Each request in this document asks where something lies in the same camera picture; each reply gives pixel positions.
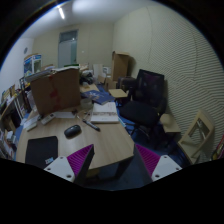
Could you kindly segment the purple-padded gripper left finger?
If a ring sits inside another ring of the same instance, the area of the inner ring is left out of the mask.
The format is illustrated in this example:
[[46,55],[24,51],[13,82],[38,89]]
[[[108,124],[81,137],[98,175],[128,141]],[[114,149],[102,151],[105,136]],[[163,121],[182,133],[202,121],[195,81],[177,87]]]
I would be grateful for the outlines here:
[[45,171],[82,186],[94,154],[94,145],[90,144],[67,157],[59,156]]

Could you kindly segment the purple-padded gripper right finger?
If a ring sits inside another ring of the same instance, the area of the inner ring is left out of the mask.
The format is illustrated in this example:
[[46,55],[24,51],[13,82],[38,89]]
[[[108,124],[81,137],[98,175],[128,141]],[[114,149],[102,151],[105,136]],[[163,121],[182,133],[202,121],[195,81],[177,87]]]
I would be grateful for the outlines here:
[[168,155],[159,156],[141,145],[135,145],[135,154],[145,168],[146,175],[153,181],[181,170],[181,167]]

